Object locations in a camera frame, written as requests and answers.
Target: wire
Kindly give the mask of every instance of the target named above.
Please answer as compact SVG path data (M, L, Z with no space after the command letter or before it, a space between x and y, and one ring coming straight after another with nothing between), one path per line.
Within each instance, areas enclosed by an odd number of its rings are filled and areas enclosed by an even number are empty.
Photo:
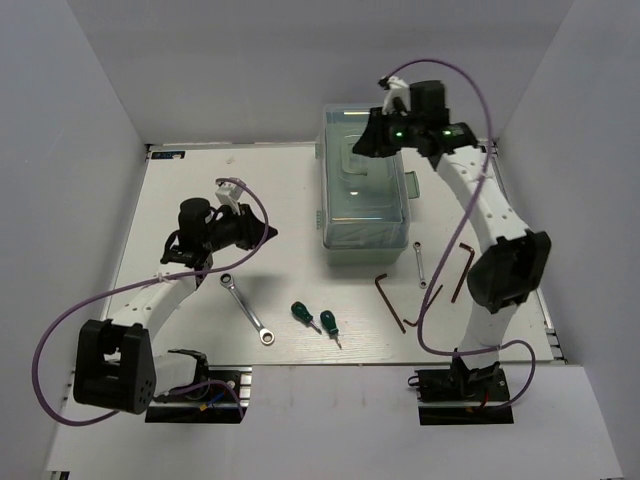
M61 423L62 425L66 425L68 427L85 427L87 425L94 425L94 424L96 424L98 422L102 422L103 420L111 418L116 413L118 413L117 411L114 410L114 411L109 412L109 413L107 413L105 415L102 415L102 416L96 417L96 418L91 418L89 420L70 420L68 418L63 417L58 412L56 412L51 407L51 405L49 405L49 403L47 402L47 399L44 397L44 394L42 392L42 386L40 385L40 376L39 376L40 357L42 356L42 350L44 349L44 346L47 343L47 340L49 339L49 337L51 336L53 331L65 319L67 319L70 315L72 315L73 313L77 312L81 308L86 307L87 305L90 305L90 304L92 304L94 302L97 302L98 300L102 300L104 298L111 297L111 296L117 295L119 293L128 292L129 290L134 290L136 288L141 288L141 287L146 287L148 285L153 285L154 283L158 283L158 282L161 282L163 280L177 280L178 278L195 277L195 276L201 276L201 275L208 275L210 273L219 273L219 272L225 272L227 270L231 270L231 269L236 268L236 267L242 265L243 263L245 263L247 260L249 260L251 257L253 257L256 253L258 253L258 250L260 250L260 248L262 248L264 243L267 241L267 236L269 234L269 216L267 215L266 208L264 207L264 205L260 201L260 199L256 196L256 194L253 193L251 191L251 189L244 184L244 182L242 182L240 180L237 180L237 179L233 179L233 178L218 178L218 179L216 179L216 183L217 184L225 183L225 182L233 183L234 185L237 185L242 190L247 192L247 194L251 198L253 198L253 200L256 202L256 204L260 208L260 211L262 212L262 217L264 219L264 233L262 234L262 238L260 238L260 241L256 245L256 248L254 248L252 251L250 251L247 255L242 257L237 262L234 262L231 265L227 265L226 267L212 268L210 270L199 270L199 271L193 271L193 272L174 273L174 274L171 274L171 275L165 275L162 278L153 277L153 278L148 279L148 280L142 280L140 282L132 283L130 285L125 285L124 287L114 288L113 290L109 290L107 292L99 293L97 295L89 297L86 300L83 300L82 302L77 303L76 305L72 306L71 308L69 308L68 310L63 312L58 318L56 318L53 321L53 323L51 325L49 325L49 327L42 334L42 338L40 338L40 341L38 342L38 345L36 346L35 352L33 353L33 359L31 361L31 384L33 386L33 391L34 391L34 393L36 395L36 398L38 399L38 403L40 404L42 409L53 420L55 420L58 423Z
M427 304L427 309L429 309L431 307L431 304L433 302L435 302L436 297L438 296L438 294L440 293L440 290L442 290L442 285L440 285L438 287L438 290L436 290L436 293L433 294L433 297L431 297L431 300L429 300L429 303ZM410 327L417 327L418 326L418 321L416 320L415 322L410 322L409 320L407 320L406 318L402 320L404 323L406 323L407 325L409 325Z
M487 406L487 403L489 403L489 390L488 389L484 391L484 399L482 400L482 403L478 406L476 411L482 410L484 407Z
M407 385L411 388L416 388L420 386L420 377L418 375L411 375L407 378Z
M218 400L221 400L222 397L224 397L224 392L219 393L218 395L213 397L209 402L207 402L207 407L213 407L213 404L216 403Z
M189 400L193 401L193 402L197 402L198 400L202 400L204 397L206 397L206 396L207 396L207 394L209 393L209 390L211 390L211 387L207 388L207 389L202 393L202 395L200 395L200 396L199 396L199 397L197 397L197 398L193 398L193 397L190 397L190 396L188 396L188 395L185 395L185 397L186 397L187 399L189 399Z
M197 390L202 387L206 387L208 385L220 385L221 387L224 387L226 391L231 394L234 402L236 402L236 405L238 406L238 412L240 412L240 420L244 418L244 412L242 410L242 404L240 403L240 398L238 398L238 395L233 390L233 388L231 388L227 384L227 382L223 382L222 380L206 380L204 382L196 383L195 385L189 385L188 387L174 388L173 390L169 390L169 395L184 395L185 393L193 392L194 390Z
M400 65L398 68L396 68L395 70L393 70L389 75L387 75L385 78L389 78L393 75L395 75L396 73L398 73L400 70L403 70L404 68L410 66L410 65L415 65L417 63L435 63L438 65L442 65L445 66L447 68L450 68L451 70L456 71L457 73L459 73L460 75L462 75L462 77L464 77L464 79L469 83L469 85L471 85L471 88L473 89L473 91L475 92L476 96L478 97L478 100L480 100L480 104L482 106L482 111L484 113L484 119L487 125L487 139L489 142L492 141L493 139L493 125L491 123L491 113L489 112L489 106L487 104L486 99L484 98L484 95L482 94L482 91L480 90L480 88L478 87L478 85L476 84L476 82L471 78L471 76L465 72L462 68L446 62L444 60L440 60L437 58L420 58L417 60L413 60L410 62L407 62L403 65ZM529 350L529 353L531 354L531 370L529 372L529 377L527 378L527 381L525 382L524 386L522 387L522 390L520 390L520 392L518 392L518 394L516 394L513 398L511 398L510 400L508 400L507 402L498 405L496 407L491 407L492 409L500 409L500 408L506 408L512 404L514 404L520 397L522 397L522 395L524 395L524 393L529 389L529 386L531 385L531 382L533 381L533 376L535 374L536 371L536 354L533 350L533 348L531 347L531 345L529 345L527 342L525 342L524 340L511 340L503 345L497 345L494 347L487 347L487 348L480 348L477 350L468 350L466 352L448 352L445 350L437 350L435 348L431 348L429 347L423 338L423 328L424 328L424 318L425 315L427 313L427 309L429 308L429 300L431 299L431 293L433 292L433 287L435 286L436 282L438 281L438 277L440 276L440 274L442 273L442 269L444 268L445 263L447 262L447 259L449 258L449 255L451 254L451 251L453 250L453 247L456 245L458 238L460 237L460 234L462 233L462 229L464 228L465 224L467 223L467 220L469 220L469 218L471 217L471 213L473 212L474 207L476 206L476 203L478 202L478 198L480 197L480 192L482 191L482 187L484 185L484 182L487 179L487 171L489 169L489 160L491 158L491 149L487 148L487 154L484 158L484 161L482 162L482 169L481 169L481 173L478 177L478 184L476 185L476 189L474 190L473 194L471 195L471 198L469 199L469 203L467 204L467 207L465 208L464 214L462 215L462 218L460 219L460 222L458 223L456 229L453 232L453 235L451 236L451 239L449 240L449 243L447 244L446 248L444 249L444 252L442 254L442 257L440 258L440 261L438 262L435 271L433 272L433 276L431 277L431 280L429 281L429 285L427 287L427 291L425 292L424 295L424 299L422 301L422 306L420 307L420 314L418 315L418 343L420 344L420 346L422 347L423 350L425 350L428 353L431 353L432 355L439 355L439 356L444 356L444 357L467 357L470 355L481 355L483 353L491 353L491 352L497 352L499 350L504 350L505 348L509 348L513 345L523 345L527 350Z

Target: screwdriver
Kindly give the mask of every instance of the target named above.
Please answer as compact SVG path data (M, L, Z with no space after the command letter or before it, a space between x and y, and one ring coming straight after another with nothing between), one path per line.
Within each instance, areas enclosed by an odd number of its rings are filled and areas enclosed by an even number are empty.
M340 340L338 339L338 327L336 326L336 317L333 316L330 310L325 310L320 314L320 322L324 328L329 332L329 337L335 339L336 343L342 350L342 345L340 344Z
M309 313L309 310L307 310L307 307L305 307L302 302L294 302L293 305L291 305L291 313L296 320L300 320L306 326L311 325L318 333L322 333L320 327L318 327L318 325L313 321L313 316Z

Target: gray wall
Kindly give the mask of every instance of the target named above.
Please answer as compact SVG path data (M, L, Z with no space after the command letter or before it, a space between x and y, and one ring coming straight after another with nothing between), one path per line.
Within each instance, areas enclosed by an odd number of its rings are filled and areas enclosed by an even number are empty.
M376 81L416 57L467 68L500 133L571 0L69 0L147 143L312 140L326 103L381 102ZM484 125L442 67L454 118Z
M638 2L575 2L500 142L511 198L553 241L543 288L561 345L586 367L629 479L640 479L638 25Z
M40 478L54 423L31 355L46 326L108 286L144 147L64 0L0 2L0 477ZM60 406L81 319L41 368Z

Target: wrench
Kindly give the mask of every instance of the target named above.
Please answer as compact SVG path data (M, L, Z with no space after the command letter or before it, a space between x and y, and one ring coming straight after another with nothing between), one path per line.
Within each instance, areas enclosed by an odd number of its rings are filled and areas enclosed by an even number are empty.
M416 251L416 260L418 261L418 276L420 277L420 288L427 288L427 282L424 279L424 267L422 266L422 245L420 242L413 244L413 249Z
M266 328L264 328L264 325L258 319L257 315L253 313L253 310L251 310L251 307L240 293L240 290L238 290L238 287L236 287L236 284L233 281L233 277L228 273L223 274L220 277L220 285L229 290L233 298L236 299L236 302L238 302L240 309L247 316L247 318L251 322L251 325L253 325L254 328L258 331L258 335L260 335L260 341L262 342L262 344L271 345L275 341L276 337L273 335L271 330L267 330Z

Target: plastic storage box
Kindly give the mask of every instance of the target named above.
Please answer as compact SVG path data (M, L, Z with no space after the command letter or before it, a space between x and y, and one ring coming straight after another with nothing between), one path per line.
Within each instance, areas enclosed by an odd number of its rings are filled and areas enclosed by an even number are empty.
M402 158L352 153L369 107L327 105L322 160L323 241L330 264L391 264L407 247L409 199Z

